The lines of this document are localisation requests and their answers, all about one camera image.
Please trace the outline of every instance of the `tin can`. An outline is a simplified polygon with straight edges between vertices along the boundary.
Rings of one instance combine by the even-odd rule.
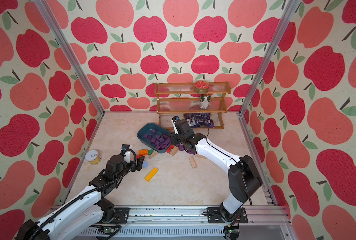
[[[207,109],[207,107],[209,107],[209,103],[210,103],[210,94],[208,94],[208,93],[202,94],[200,101],[201,101],[200,102],[200,108],[201,109]]]

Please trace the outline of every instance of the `wire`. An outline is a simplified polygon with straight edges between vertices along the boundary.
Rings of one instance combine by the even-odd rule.
[[[133,169],[133,167],[135,166],[135,162],[137,161],[137,154],[136,154],[133,150],[131,150],[131,149],[126,149],[123,153],[125,153],[125,152],[132,152],[133,155],[134,155],[133,164],[131,165],[131,167],[128,169],[128,171],[127,171],[125,174],[123,174],[122,176],[120,176],[120,177],[118,177],[118,178],[116,178],[116,179],[114,179],[114,180],[112,180],[112,181],[106,183],[105,185],[102,185],[102,186],[100,186],[100,187],[96,187],[96,188],[94,188],[94,189],[91,189],[91,190],[89,190],[89,191],[87,191],[87,192],[85,192],[85,193],[82,193],[82,194],[78,195],[77,197],[75,197],[73,200],[71,200],[69,203],[67,203],[66,205],[64,205],[63,207],[61,207],[58,211],[56,211],[53,215],[51,215],[48,219],[46,219],[46,221],[44,221],[44,222],[39,226],[39,228],[37,228],[37,229],[35,230],[35,232],[30,236],[30,238],[29,238],[28,240],[34,240],[34,238],[36,237],[36,235],[39,233],[39,231],[40,231],[43,227],[45,227],[48,223],[52,223],[52,222],[54,221],[54,219],[55,219],[61,212],[63,212],[64,210],[66,210],[69,206],[71,206],[72,204],[74,204],[76,201],[82,200],[84,196],[86,196],[86,195],[88,195],[88,194],[90,194],[90,193],[92,193],[92,192],[98,191],[98,190],[103,189],[103,188],[105,188],[105,187],[107,187],[107,186],[109,186],[109,185],[112,185],[112,184],[114,184],[115,182],[117,182],[118,180],[122,179],[124,176],[126,176],[126,175]]]
[[[215,150],[219,151],[219,152],[222,153],[223,155],[225,155],[225,156],[227,156],[227,157],[233,159],[234,162],[235,162],[235,165],[243,172],[243,169],[241,169],[241,167],[238,165],[237,161],[235,161],[234,158],[232,158],[231,156],[228,156],[226,153],[224,153],[224,152],[220,151],[219,149],[215,148],[214,146],[212,146],[212,145],[207,141],[207,138],[208,138],[208,136],[209,136],[209,133],[210,133],[210,128],[207,127],[207,135],[206,135],[206,142],[207,142],[207,144],[209,144],[210,147],[213,147]],[[252,202],[251,202],[249,190],[248,190],[248,187],[246,186],[245,178],[243,177],[243,175],[242,175],[242,180],[243,180],[243,184],[245,185],[245,189],[246,189],[246,193],[247,193],[248,198],[249,198],[250,206],[252,206]]]

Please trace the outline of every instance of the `apple wallpaper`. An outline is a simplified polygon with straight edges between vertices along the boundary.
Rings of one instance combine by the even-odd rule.
[[[39,18],[33,2],[0,1],[0,239],[6,240],[66,197],[99,117]]]
[[[304,0],[289,26],[244,118],[298,239],[356,239],[356,0]]]
[[[226,106],[238,111],[288,1],[59,2],[69,24],[63,9],[53,13],[106,111],[155,111],[155,83],[199,79],[229,81]],[[289,26],[283,51],[295,32]]]

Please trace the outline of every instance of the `beige marble floor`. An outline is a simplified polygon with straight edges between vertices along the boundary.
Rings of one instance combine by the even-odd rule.
[[[249,155],[249,150],[236,113],[223,114],[224,129],[210,129],[209,139],[236,155]],[[105,168],[112,155],[119,154],[122,144],[132,145],[134,151],[147,148],[137,138],[137,132],[148,122],[158,122],[155,113],[106,113],[90,149],[97,150],[102,160],[97,165],[84,161],[68,200],[75,197]],[[207,129],[195,130],[207,135]],[[195,157],[197,168],[192,169],[184,151],[174,157],[159,154],[145,161],[148,167],[130,172],[118,189],[106,196],[114,205],[219,205],[229,195],[228,176],[208,159]],[[147,182],[144,177],[153,167],[159,169]],[[254,205],[267,205],[262,188],[251,197]]]

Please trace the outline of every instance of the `shelf rack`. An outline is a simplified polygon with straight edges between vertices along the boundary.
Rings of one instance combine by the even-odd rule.
[[[210,99],[209,107],[205,110],[200,108],[200,98],[161,98],[169,94],[196,94],[194,83],[156,83],[155,95],[157,97],[157,114],[159,126],[172,131],[171,118],[179,116],[183,119],[184,113],[211,113],[215,129],[223,129],[222,113],[227,113],[225,95],[231,94],[229,82],[209,83],[209,94],[221,94],[221,97]]]

